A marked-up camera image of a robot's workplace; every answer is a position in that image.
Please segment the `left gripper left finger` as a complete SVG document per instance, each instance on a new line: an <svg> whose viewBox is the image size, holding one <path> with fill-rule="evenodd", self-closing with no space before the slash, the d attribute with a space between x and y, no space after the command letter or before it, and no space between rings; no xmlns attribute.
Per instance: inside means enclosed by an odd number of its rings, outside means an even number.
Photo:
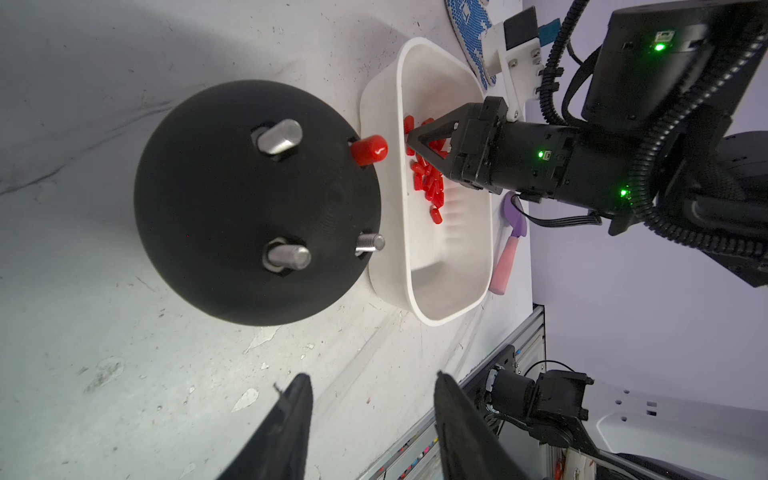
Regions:
<svg viewBox="0 0 768 480"><path fill-rule="evenodd" d="M303 479L312 409L310 377L299 373L219 479Z"/></svg>

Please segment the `red screw sleeve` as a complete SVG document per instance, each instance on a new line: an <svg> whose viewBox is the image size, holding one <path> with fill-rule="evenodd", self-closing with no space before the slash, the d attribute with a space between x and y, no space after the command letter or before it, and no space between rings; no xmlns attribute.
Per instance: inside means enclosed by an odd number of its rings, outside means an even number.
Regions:
<svg viewBox="0 0 768 480"><path fill-rule="evenodd" d="M381 135L371 135L354 141L349 145L352 158L360 167L366 167L383 161L389 152L386 139Z"/></svg>

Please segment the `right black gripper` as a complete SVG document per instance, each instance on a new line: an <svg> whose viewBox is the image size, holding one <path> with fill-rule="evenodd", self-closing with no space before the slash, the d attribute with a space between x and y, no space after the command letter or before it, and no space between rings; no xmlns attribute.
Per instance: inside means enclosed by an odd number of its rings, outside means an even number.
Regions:
<svg viewBox="0 0 768 480"><path fill-rule="evenodd" d="M500 97L415 127L406 145L467 187L547 198L616 216L630 211L633 142L593 129L506 120Z"/></svg>

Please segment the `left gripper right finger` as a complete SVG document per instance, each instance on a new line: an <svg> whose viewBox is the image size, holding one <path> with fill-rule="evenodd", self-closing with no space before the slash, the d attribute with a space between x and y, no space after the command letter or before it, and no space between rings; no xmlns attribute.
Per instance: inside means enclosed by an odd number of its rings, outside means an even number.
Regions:
<svg viewBox="0 0 768 480"><path fill-rule="evenodd" d="M452 376L437 374L433 399L445 479L527 479Z"/></svg>

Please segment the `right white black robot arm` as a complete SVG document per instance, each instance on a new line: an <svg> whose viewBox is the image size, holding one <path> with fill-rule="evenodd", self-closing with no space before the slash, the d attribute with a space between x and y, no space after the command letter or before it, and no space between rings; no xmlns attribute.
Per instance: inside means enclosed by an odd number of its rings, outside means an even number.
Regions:
<svg viewBox="0 0 768 480"><path fill-rule="evenodd" d="M412 130L407 145L451 181L508 191L514 211L542 199L584 209L544 228L607 224L617 236L640 223L765 286L767 135L729 128L767 49L766 3L617 10L556 100L585 9L570 5L538 73L542 123L514 118L523 90L513 87Z"/></svg>

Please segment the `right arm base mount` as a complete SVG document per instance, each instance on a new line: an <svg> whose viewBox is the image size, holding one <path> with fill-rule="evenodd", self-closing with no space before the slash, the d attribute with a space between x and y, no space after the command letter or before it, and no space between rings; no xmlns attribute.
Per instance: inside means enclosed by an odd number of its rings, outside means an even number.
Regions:
<svg viewBox="0 0 768 480"><path fill-rule="evenodd" d="M537 441L596 456L587 433L586 390L594 379L582 372L549 370L531 378L519 370L521 354L505 345L492 356L467 388L470 402L484 418L508 422Z"/></svg>

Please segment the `black round screw base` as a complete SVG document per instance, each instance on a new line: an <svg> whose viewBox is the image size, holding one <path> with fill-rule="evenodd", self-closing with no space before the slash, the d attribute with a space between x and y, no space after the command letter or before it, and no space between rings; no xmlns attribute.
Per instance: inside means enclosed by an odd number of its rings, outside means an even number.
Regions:
<svg viewBox="0 0 768 480"><path fill-rule="evenodd" d="M299 122L301 143L261 154L251 133ZM148 140L137 169L134 213L162 279L222 320L276 326L308 318L341 298L373 253L355 255L361 233L380 233L375 164L360 167L360 137L331 106L299 88L242 80L205 89L174 108ZM306 246L301 271L273 273L265 246Z"/></svg>

